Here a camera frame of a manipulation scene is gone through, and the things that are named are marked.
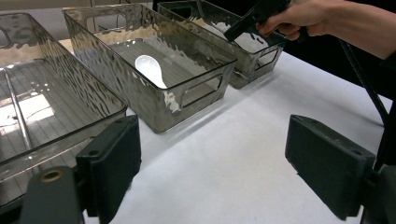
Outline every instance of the plastic storage basket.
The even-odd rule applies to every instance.
[[[158,12],[235,55],[238,61],[230,84],[236,89],[271,72],[287,43],[287,38],[278,33],[262,37],[255,25],[230,43],[223,33],[241,17],[206,1],[201,8],[197,1],[161,2]]]
[[[127,105],[29,14],[0,15],[0,213],[41,169],[75,155]]]
[[[140,4],[64,10],[75,54],[155,133],[221,99],[235,57]],[[159,87],[136,69],[141,55],[161,67]]]

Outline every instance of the white spoon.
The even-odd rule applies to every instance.
[[[134,66],[157,87],[166,89],[166,85],[163,83],[163,73],[160,64],[153,57],[140,55],[134,61]]]

